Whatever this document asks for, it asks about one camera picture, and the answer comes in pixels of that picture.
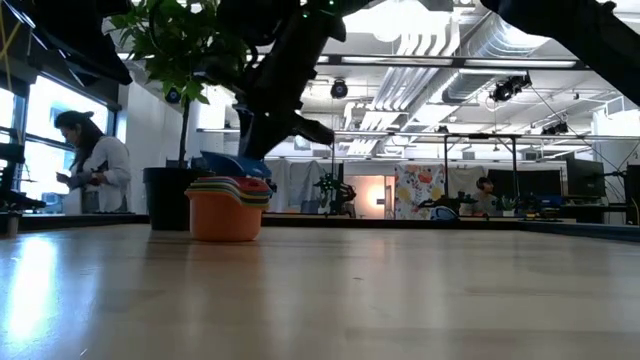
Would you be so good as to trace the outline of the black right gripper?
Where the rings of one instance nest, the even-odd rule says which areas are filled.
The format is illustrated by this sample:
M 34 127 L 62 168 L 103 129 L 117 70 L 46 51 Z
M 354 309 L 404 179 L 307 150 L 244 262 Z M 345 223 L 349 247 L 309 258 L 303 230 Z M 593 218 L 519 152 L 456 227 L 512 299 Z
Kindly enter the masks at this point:
M 238 155 L 262 160 L 291 135 L 295 111 L 307 82 L 330 38 L 327 28 L 247 28 L 243 39 L 252 47 L 270 45 L 260 64 L 244 72 L 234 109 L 240 120 Z

